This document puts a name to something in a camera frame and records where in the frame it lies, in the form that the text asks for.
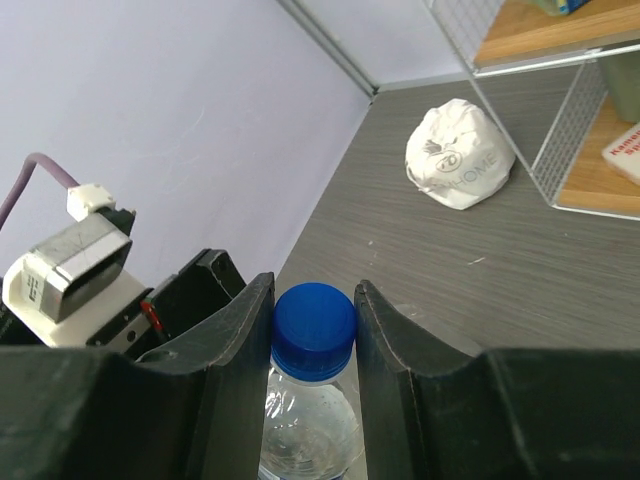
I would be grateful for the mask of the pale green cup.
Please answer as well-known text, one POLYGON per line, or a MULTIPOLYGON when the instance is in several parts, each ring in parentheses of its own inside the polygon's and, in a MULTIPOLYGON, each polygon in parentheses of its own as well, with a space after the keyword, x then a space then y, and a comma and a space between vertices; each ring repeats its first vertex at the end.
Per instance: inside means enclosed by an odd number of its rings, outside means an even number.
POLYGON ((598 60, 618 117, 639 122, 639 51, 601 57, 598 60))

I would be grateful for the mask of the blue Pepsi bottle cap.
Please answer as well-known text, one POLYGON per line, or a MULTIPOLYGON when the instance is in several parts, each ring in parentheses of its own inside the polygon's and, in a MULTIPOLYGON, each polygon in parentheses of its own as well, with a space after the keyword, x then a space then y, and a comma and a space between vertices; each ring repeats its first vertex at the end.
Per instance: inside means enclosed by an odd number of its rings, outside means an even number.
POLYGON ((348 365, 356 333, 355 307, 344 293, 324 283, 302 283, 276 302, 271 356, 296 380, 324 382, 348 365))

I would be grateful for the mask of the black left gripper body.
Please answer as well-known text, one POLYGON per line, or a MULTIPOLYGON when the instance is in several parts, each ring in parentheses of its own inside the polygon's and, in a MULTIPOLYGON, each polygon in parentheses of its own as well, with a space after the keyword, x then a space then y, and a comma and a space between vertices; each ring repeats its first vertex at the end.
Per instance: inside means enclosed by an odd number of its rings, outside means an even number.
POLYGON ((203 249, 157 287, 120 307, 86 345, 138 358, 228 305, 245 286, 227 251, 203 249))

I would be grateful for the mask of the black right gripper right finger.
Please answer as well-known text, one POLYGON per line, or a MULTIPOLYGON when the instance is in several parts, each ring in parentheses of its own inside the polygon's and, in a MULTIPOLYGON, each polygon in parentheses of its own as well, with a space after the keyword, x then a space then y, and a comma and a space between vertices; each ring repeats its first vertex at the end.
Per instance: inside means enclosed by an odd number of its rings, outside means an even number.
POLYGON ((354 292, 372 479, 635 479, 635 350, 489 349, 470 356, 354 292))

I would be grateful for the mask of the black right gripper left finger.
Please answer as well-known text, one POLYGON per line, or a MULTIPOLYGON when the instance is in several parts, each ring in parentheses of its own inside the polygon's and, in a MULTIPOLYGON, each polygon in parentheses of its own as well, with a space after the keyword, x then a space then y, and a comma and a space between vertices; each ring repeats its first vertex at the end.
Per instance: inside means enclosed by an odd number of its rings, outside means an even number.
POLYGON ((274 277, 138 361, 100 348, 1 349, 5 479, 254 479, 274 277))

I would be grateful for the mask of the white red tissue box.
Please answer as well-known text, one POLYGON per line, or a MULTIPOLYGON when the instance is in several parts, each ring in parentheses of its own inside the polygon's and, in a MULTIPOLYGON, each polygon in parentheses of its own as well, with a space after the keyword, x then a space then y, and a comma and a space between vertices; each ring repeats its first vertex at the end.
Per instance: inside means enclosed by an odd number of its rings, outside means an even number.
POLYGON ((640 176, 640 130, 639 124, 604 147, 601 155, 607 164, 634 184, 639 184, 640 176))

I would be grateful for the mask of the white crumpled paper bag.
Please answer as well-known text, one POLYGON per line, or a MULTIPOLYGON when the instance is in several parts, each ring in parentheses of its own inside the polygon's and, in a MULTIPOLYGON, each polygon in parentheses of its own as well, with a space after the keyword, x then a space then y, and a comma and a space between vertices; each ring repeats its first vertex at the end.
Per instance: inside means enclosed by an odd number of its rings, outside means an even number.
POLYGON ((509 180, 516 154, 484 111, 463 99, 429 109, 405 150, 405 171, 418 190, 466 210, 509 180))

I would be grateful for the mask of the blue green box pack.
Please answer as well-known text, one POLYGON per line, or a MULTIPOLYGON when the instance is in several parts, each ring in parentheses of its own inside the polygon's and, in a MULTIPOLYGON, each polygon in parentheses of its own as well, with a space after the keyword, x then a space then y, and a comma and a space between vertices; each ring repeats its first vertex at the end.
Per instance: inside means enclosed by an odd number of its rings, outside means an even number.
POLYGON ((589 0, 529 0, 533 5, 549 16, 566 16, 588 4, 589 0))

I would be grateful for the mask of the clear Pepsi bottle blue label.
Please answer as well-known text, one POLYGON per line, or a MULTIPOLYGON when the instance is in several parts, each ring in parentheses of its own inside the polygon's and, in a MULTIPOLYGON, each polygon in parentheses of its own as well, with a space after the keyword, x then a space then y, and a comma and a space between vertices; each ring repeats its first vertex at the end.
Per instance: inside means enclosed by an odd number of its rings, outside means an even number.
POLYGON ((269 371, 258 477, 345 479, 364 452, 357 388, 341 373, 303 382, 269 371))

